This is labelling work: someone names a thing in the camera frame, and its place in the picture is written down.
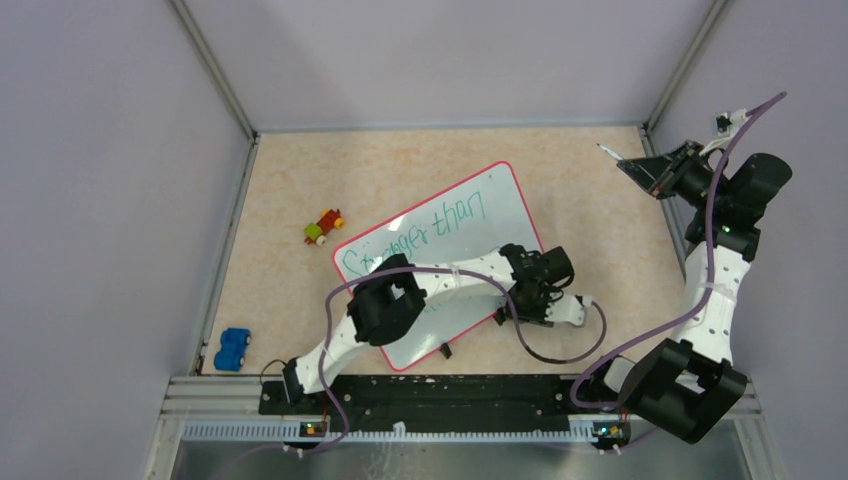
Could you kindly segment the pink framed whiteboard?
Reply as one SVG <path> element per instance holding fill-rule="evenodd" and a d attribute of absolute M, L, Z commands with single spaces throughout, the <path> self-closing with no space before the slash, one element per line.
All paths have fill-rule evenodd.
<path fill-rule="evenodd" d="M 350 281 L 403 253 L 414 264 L 467 260 L 505 244 L 540 251 L 536 226 L 512 166 L 497 162 L 337 246 L 332 260 Z M 404 371 L 490 318 L 494 298 L 428 306 L 410 331 L 382 349 L 394 371 Z"/>

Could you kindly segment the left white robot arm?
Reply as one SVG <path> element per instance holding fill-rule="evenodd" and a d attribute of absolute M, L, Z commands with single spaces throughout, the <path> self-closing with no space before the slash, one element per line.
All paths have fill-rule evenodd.
<path fill-rule="evenodd" d="M 283 401 L 297 413 L 319 404 L 341 371 L 369 347 L 404 338 L 425 308 L 454 300 L 503 305 L 503 319 L 552 327 L 582 326 L 592 301 L 566 293 L 574 270 L 564 249 L 545 253 L 506 244 L 485 255 L 442 264 L 413 264 L 404 254 L 349 282 L 345 315 L 329 321 L 324 340 L 283 370 Z"/>

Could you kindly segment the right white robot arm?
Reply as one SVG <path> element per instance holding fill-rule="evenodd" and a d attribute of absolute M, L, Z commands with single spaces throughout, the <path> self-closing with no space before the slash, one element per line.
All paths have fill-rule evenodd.
<path fill-rule="evenodd" d="M 792 169 L 767 153 L 751 155 L 731 177 L 716 173 L 709 155 L 688 141 L 660 157 L 621 160 L 618 167 L 650 196 L 679 197 L 695 210 L 685 238 L 684 322 L 637 362 L 621 355 L 586 385 L 600 412 L 619 405 L 689 443 L 741 399 L 747 377 L 733 366 L 730 334 L 738 292 L 755 259 L 757 222 L 791 179 Z"/>

